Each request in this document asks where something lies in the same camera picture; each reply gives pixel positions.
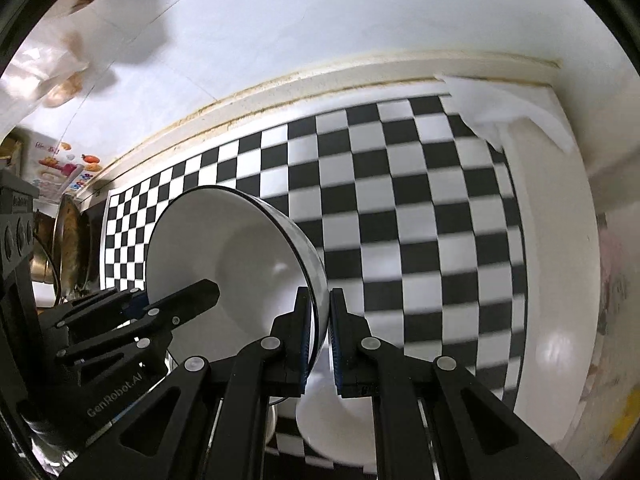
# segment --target white wall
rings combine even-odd
[[[72,18],[94,64],[83,96],[26,123],[71,143],[91,139],[103,160],[215,99],[372,53],[561,60],[557,91],[574,123],[632,73],[582,0],[97,0]]]

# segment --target triangular cutout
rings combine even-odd
[[[106,359],[101,359],[98,362],[84,365],[80,369],[80,386],[93,381],[98,375],[100,375],[107,368],[110,368],[116,364],[120,359],[124,357],[124,354],[116,354]]]
[[[466,411],[474,425],[480,447],[487,455],[494,455],[503,449],[515,446],[518,435],[496,415],[482,400],[465,388],[460,392]]]
[[[120,443],[143,455],[154,456],[158,452],[179,398],[180,388],[169,389],[155,405],[122,433]]]

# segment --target silver screw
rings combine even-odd
[[[438,357],[436,364],[438,365],[438,368],[440,370],[445,370],[447,372],[450,372],[456,369],[456,360],[453,357],[449,357],[447,355]]]
[[[275,350],[280,346],[280,340],[277,337],[270,335],[260,341],[260,346],[265,350]]]
[[[197,372],[204,368],[204,359],[202,357],[189,357],[184,362],[184,367],[190,372]]]
[[[366,337],[360,344],[365,350],[377,350],[380,348],[380,339],[377,337]]]

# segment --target cable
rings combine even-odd
[[[60,282],[60,275],[58,274],[58,270],[56,269],[55,264],[53,263],[51,254],[49,253],[49,251],[47,251],[47,248],[44,246],[42,240],[40,240],[40,237],[35,233],[35,231],[33,232],[33,238],[40,244],[42,251],[47,257],[49,264],[51,265],[51,272],[53,274],[53,288],[56,291],[56,301],[54,302],[53,306],[58,306],[60,304],[60,295],[62,293],[62,283]]]

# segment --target checkered mat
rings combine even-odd
[[[155,222],[203,184],[287,214],[374,335],[417,358],[454,357],[513,409],[527,295],[518,203],[504,155],[440,96],[301,118],[111,192],[105,286],[144,287]]]

